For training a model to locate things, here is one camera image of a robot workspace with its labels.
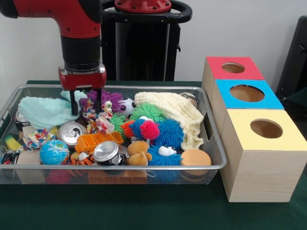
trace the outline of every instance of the wire mesh basket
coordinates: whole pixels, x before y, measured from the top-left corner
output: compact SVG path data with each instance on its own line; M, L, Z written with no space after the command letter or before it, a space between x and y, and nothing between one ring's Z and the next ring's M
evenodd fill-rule
M198 87L106 86L108 92L120 92L134 98L138 92L189 92L198 99L198 110L204 115L200 137L211 166L81 166L81 165L0 165L0 184L209 184L217 171L226 165L207 95ZM22 98L60 98L60 85L23 85L15 89L0 112L0 144L4 137L18 138L14 116Z

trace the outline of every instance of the red box top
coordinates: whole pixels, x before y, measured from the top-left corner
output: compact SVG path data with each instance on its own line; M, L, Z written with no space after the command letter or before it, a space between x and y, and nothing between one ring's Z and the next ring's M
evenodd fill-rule
M250 57L207 57L217 80L264 80L263 75Z

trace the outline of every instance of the box with round hole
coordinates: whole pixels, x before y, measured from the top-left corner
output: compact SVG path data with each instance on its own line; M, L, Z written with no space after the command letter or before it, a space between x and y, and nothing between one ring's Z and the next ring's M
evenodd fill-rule
M211 107L221 135L226 109L283 109L264 80L216 80Z
M307 142L285 110L228 109L220 170L229 202L288 202L307 162Z
M215 80L264 80L264 77L250 57L207 57L201 87L210 102Z

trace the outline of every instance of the round hole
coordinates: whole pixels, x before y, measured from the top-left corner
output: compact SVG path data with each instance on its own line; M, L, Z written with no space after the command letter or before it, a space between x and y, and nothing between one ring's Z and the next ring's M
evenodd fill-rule
M230 93L244 102L259 102L264 98L264 93L251 85L236 85L230 89Z
M251 129L264 138L279 138L283 134L282 128L270 120L255 120L250 123Z
M229 73L243 73L245 70L244 66L235 62L224 63L222 69Z

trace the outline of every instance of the brown teddy bear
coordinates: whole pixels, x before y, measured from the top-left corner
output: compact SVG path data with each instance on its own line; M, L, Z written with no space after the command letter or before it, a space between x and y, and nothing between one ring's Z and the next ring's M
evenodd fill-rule
M149 145L145 141L135 141L127 148L129 154L129 165L148 165L148 161L152 160L152 156L147 152Z

